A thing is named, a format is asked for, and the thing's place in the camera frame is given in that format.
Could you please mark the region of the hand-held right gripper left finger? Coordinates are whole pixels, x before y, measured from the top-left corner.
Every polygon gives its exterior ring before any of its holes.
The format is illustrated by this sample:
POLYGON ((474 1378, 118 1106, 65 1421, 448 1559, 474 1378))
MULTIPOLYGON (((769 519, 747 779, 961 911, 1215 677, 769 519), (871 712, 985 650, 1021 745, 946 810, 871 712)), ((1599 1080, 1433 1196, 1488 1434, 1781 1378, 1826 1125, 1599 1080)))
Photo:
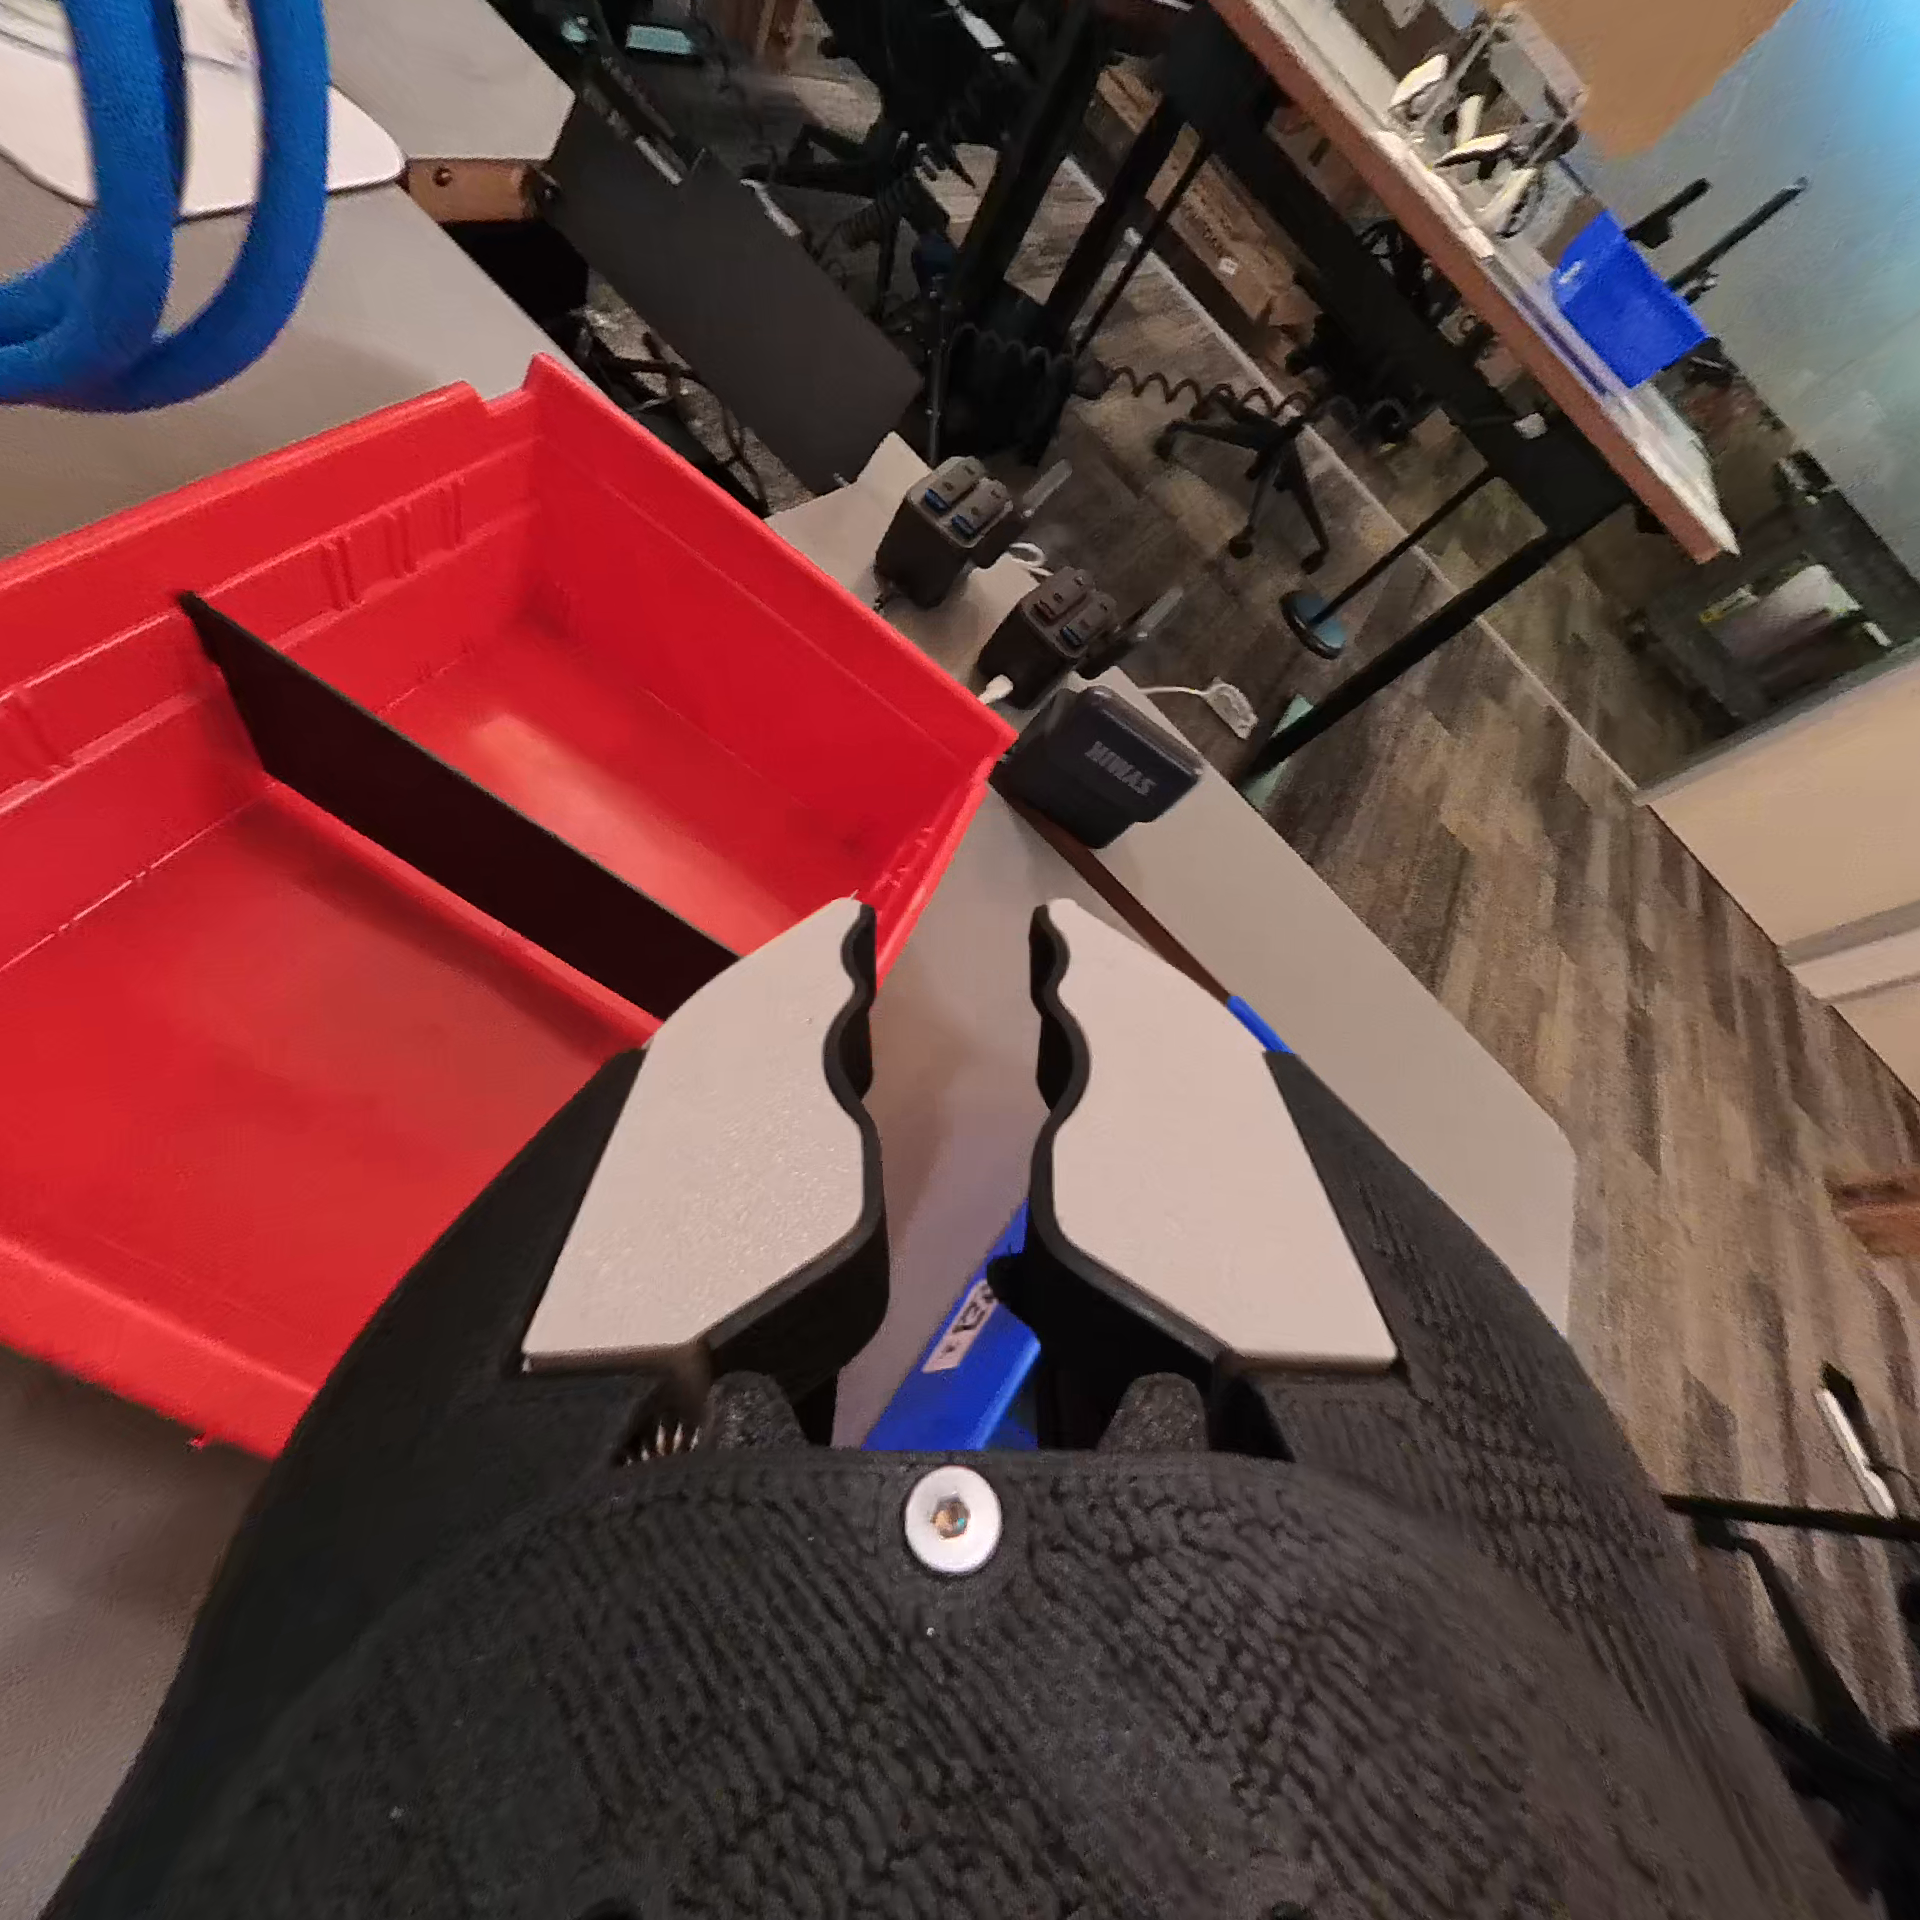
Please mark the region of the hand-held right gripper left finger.
POLYGON ((875 912, 838 898, 670 1015, 522 1339, 531 1375, 834 1378, 890 1305, 875 912))

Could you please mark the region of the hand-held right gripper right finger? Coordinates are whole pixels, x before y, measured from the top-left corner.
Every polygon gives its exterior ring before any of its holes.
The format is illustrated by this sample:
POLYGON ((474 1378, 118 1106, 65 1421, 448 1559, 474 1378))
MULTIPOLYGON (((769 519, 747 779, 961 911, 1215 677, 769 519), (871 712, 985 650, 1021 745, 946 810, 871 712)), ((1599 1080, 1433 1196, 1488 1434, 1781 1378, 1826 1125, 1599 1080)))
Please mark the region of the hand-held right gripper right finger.
POLYGON ((1048 1116, 1030 1177, 1034 1330, 1103 1304, 1198 1372, 1385 1375, 1351 1237, 1233 1008, 1069 898, 1030 929, 1048 1116))

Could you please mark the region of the red plastic bin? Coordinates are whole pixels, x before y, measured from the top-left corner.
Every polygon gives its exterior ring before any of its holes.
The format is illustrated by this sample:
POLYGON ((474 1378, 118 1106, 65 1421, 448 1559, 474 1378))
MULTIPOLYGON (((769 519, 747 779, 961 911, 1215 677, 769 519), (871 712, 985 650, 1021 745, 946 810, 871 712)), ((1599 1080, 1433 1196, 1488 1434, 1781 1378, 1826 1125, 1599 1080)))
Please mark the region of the red plastic bin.
POLYGON ((553 359, 5 562, 5 1346, 275 1457, 656 1018, 264 773, 200 594, 738 959, 885 973, 1011 727, 553 359))

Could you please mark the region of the black desk panel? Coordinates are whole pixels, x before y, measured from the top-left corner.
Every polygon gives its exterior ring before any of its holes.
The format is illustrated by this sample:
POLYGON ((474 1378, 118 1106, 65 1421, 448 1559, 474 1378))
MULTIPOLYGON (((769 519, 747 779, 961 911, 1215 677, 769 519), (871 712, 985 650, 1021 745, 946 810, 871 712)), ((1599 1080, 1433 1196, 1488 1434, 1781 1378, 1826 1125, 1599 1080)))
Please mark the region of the black desk panel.
POLYGON ((746 184, 710 154, 662 160, 590 104, 544 171, 549 221, 808 490, 864 473, 922 373, 746 184))

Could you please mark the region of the blue labelled box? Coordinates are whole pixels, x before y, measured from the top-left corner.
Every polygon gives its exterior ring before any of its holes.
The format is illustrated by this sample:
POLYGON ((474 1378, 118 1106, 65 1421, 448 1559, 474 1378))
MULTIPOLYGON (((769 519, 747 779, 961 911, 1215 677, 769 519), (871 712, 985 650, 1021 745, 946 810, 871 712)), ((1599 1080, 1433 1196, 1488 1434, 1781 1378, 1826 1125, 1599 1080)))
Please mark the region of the blue labelled box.
POLYGON ((1041 1247, 1039 1211, 1077 1234, 1090 1226, 1097 1199, 1122 1201, 1118 1228, 1073 1247, 1113 1261, 1134 1248, 1122 1232, 1145 1234, 1149 1273, 1131 1289, 1168 1323, 1134 1336, 1134 1345, 1181 1354, 1201 1375, 1216 1363, 1219 1338, 1201 1311, 1225 1305, 1233 1285, 1256 1272, 1251 1257, 1231 1250, 1231 1228, 1263 1218, 1246 1194, 1258 1148, 1275 1145, 1286 1131, 1270 1059, 1290 1056, 1290 1048, 1243 997, 1229 997, 1208 1020, 1185 1015, 1181 1036, 1198 1041, 1202 1072, 1191 1084, 1177 1082, 1161 1059, 1095 1052, 1081 1112, 1053 1116, 1032 1159, 1030 1183, 1041 1189, 1042 1156, 1053 1155, 1054 1199, 1026 1201, 994 1242, 922 1364, 879 1418, 867 1449, 990 1449, 1006 1441, 1041 1363, 1041 1339, 999 1293, 992 1265, 1041 1247))

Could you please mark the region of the black power adapter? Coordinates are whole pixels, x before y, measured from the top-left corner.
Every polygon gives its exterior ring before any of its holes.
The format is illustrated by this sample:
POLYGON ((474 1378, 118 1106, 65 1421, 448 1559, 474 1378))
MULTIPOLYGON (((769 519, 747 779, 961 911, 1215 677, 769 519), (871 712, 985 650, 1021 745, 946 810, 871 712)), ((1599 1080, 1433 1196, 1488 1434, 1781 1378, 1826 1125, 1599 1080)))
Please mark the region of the black power adapter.
POLYGON ((1208 771, 1206 756, 1152 709, 1106 685, 1048 695, 999 756, 990 785, 1008 803, 1101 851, 1165 818, 1208 771))

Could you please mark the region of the black bin divider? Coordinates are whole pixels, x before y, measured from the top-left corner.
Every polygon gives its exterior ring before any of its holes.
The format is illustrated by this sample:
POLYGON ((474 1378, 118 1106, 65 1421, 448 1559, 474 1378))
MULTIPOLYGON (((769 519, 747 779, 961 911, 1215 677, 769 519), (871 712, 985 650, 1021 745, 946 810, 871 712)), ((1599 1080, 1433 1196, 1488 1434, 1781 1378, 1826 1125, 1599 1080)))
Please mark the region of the black bin divider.
POLYGON ((655 1018, 736 956, 289 659, 179 597, 264 773, 573 972, 655 1018))

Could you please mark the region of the black battery charger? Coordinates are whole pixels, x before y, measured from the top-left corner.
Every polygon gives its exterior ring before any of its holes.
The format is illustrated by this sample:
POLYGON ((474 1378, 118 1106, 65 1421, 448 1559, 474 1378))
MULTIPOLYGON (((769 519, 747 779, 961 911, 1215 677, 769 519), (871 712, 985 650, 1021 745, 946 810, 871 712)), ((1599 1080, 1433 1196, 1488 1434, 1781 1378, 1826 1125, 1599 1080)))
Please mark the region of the black battery charger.
POLYGON ((1085 674, 1121 636, 1118 601, 1079 568, 1039 578, 977 657, 978 699, 1021 709, 1042 701, 1069 674, 1085 674))
POLYGON ((875 554, 881 605, 937 608, 970 573, 992 568, 1026 515, 989 467, 958 455, 909 490, 875 554))

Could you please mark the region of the black floor stand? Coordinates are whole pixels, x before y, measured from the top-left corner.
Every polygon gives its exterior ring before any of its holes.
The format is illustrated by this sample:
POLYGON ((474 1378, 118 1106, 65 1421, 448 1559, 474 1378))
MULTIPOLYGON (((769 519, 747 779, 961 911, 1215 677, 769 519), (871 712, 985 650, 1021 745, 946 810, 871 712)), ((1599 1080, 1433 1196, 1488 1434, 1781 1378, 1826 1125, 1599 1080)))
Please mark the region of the black floor stand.
POLYGON ((1342 588, 1287 593, 1283 620, 1310 655, 1351 659, 1360 612, 1383 615, 1387 588, 1410 581, 1409 626, 1385 652, 1425 661, 1635 506, 1626 485, 1593 464, 1547 485, 1538 479, 1514 483, 1479 464, 1453 476, 1447 487, 1433 487, 1431 501, 1387 549, 1342 588))

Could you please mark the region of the black tripod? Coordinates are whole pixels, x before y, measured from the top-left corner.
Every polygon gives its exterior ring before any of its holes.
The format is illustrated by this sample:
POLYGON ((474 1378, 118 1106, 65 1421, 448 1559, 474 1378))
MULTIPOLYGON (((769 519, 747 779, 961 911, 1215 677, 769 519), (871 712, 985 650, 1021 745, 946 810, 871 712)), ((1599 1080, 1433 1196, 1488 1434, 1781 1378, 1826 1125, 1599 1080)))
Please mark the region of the black tripod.
POLYGON ((1880 1898, 1887 1915, 1919 1912, 1919 1732, 1881 1731, 1818 1642, 1790 1583, 1754 1528, 1883 1545, 1915 1557, 1919 1524, 1907 1516, 1767 1504, 1714 1496, 1665 1496, 1665 1507, 1691 1528, 1694 1544, 1743 1557, 1757 1573, 1814 1717, 1801 1719, 1752 1684, 1743 1696, 1789 1785, 1832 1812, 1832 1850, 1842 1877, 1880 1898))

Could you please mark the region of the white low cabinet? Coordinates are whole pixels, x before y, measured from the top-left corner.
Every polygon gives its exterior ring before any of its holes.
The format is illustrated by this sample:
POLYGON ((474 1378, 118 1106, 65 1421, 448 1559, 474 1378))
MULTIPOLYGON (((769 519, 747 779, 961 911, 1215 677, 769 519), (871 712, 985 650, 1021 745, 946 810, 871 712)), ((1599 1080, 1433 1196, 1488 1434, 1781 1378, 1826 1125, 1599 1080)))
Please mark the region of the white low cabinet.
POLYGON ((1919 1091, 1919 648, 1641 792, 1798 986, 1919 1091))

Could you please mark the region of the white power strip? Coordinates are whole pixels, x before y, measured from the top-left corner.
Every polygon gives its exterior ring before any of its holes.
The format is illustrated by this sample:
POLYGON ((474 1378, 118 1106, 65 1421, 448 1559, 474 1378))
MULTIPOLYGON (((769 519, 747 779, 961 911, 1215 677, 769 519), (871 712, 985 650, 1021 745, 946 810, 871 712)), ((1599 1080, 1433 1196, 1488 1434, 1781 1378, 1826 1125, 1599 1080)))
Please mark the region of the white power strip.
POLYGON ((1887 1459, 1857 1383, 1839 1364, 1825 1363, 1814 1401, 1866 1508, 1880 1520, 1907 1520, 1901 1499, 1905 1472, 1887 1459))

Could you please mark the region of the office chair base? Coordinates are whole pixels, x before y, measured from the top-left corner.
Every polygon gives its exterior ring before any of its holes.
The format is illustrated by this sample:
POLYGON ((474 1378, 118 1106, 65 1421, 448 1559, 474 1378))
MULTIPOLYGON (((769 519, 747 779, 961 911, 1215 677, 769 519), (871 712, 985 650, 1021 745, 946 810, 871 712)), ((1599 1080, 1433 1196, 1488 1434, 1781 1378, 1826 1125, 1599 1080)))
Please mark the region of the office chair base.
POLYGON ((1303 522, 1309 538, 1309 546, 1298 559, 1298 568, 1305 576, 1315 576, 1326 565, 1329 554, 1333 552, 1329 524, 1322 515, 1317 491, 1313 490, 1313 479, 1309 473, 1303 451, 1305 432, 1320 418, 1322 411, 1322 403, 1313 401, 1305 407, 1297 407, 1295 411, 1283 417, 1265 417, 1239 410, 1238 413, 1219 421, 1170 421, 1152 439, 1151 447, 1154 458, 1167 464, 1170 463, 1174 451, 1181 442, 1206 442, 1223 449, 1246 451, 1251 455, 1246 479, 1253 485, 1253 493, 1241 525, 1229 539, 1229 556, 1233 561, 1248 561, 1258 544, 1258 528, 1265 507, 1274 499, 1287 499, 1291 501, 1291 507, 1303 522))

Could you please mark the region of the dark metal rack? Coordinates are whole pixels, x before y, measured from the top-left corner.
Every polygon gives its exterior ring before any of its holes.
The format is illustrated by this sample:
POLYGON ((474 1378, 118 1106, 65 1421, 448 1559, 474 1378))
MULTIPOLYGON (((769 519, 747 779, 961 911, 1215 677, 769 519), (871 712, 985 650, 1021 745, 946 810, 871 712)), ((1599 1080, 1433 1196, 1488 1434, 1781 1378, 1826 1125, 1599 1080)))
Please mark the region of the dark metal rack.
POLYGON ((1735 556, 1697 568, 1627 634, 1723 732, 1752 730, 1915 640, 1919 586, 1809 451, 1773 468, 1775 506, 1735 556))

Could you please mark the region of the cardboard box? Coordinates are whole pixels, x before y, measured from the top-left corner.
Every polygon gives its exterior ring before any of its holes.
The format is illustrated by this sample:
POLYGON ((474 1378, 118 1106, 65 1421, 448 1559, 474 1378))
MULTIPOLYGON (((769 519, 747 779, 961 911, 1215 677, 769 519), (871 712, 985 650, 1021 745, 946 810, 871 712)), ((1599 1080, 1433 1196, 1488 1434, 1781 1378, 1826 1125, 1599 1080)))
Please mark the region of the cardboard box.
MULTIPOLYGON (((1159 106, 1143 71, 1121 64, 1103 75, 1085 168, 1111 184, 1159 106)), ((1297 275, 1290 240, 1221 160, 1208 159, 1190 181, 1159 255, 1253 356, 1278 364, 1305 347, 1317 305, 1297 275)))

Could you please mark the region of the small blue bin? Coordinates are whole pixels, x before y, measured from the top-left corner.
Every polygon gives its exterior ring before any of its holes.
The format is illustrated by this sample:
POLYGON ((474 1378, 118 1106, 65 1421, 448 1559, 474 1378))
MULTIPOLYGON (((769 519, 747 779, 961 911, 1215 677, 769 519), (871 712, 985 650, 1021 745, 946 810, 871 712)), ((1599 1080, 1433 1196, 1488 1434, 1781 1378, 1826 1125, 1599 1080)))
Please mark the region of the small blue bin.
POLYGON ((1630 394, 1712 339, 1607 208, 1568 240, 1547 285, 1561 321, 1630 394))

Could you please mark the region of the brown wooden block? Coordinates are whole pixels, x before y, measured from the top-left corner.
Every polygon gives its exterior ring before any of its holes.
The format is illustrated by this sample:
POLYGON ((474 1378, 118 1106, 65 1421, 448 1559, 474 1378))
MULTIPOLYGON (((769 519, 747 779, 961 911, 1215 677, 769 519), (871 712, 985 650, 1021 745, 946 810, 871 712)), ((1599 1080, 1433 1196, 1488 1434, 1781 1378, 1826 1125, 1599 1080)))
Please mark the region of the brown wooden block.
POLYGON ((441 229, 538 225, 557 193, 541 160, 517 159, 410 159, 401 184, 441 229))

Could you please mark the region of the white black gadget pile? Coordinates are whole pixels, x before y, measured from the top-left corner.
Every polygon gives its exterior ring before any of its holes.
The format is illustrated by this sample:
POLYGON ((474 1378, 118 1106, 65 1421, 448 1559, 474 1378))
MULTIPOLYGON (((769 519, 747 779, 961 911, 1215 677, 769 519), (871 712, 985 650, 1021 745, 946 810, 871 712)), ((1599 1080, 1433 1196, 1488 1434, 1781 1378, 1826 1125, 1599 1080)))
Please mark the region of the white black gadget pile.
POLYGON ((1482 20, 1398 77, 1383 125, 1466 225, 1491 244, 1517 242, 1577 141, 1585 104, 1561 55, 1517 20, 1482 20))

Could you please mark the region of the white rounded board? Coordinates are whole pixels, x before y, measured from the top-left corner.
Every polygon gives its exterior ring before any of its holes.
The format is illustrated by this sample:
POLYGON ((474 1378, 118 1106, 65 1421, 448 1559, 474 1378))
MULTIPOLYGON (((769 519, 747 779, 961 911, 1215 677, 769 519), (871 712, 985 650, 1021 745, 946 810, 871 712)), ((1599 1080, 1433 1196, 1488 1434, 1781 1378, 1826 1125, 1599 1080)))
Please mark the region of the white rounded board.
MULTIPOLYGON (((189 104, 181 212, 189 221, 257 203, 259 96, 249 12, 238 3, 181 3, 189 104)), ((65 8, 2 5, 2 151, 62 201, 97 201, 88 117, 65 8)), ((391 185, 402 173, 393 138, 336 88, 328 96, 328 193, 391 185)))

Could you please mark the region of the brown cardboard panel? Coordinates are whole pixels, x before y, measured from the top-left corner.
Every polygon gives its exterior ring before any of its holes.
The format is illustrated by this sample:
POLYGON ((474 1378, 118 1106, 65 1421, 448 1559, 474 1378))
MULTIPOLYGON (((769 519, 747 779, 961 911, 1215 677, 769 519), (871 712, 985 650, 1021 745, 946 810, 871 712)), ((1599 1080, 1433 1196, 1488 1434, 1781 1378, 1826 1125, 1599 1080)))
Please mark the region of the brown cardboard panel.
POLYGON ((1522 3, 1587 85, 1582 135, 1607 160, 1655 147, 1790 3, 1522 3))

